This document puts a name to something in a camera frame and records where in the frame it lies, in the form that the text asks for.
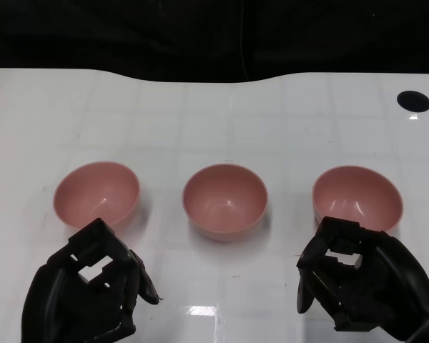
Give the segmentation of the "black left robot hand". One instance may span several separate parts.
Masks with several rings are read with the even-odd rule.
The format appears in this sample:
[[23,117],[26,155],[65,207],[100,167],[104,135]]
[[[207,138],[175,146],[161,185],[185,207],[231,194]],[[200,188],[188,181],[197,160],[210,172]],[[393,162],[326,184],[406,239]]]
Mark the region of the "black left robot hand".
[[117,342],[135,333],[137,299],[162,298],[144,262],[97,218],[49,257],[29,287],[22,342]]

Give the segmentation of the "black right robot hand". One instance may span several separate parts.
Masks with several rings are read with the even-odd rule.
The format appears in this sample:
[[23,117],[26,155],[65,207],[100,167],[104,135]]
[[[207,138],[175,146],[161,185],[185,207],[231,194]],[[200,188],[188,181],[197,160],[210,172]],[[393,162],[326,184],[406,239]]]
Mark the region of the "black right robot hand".
[[429,278],[395,237],[324,217],[297,268],[298,313],[318,301],[338,332],[379,327],[401,342],[429,342]]

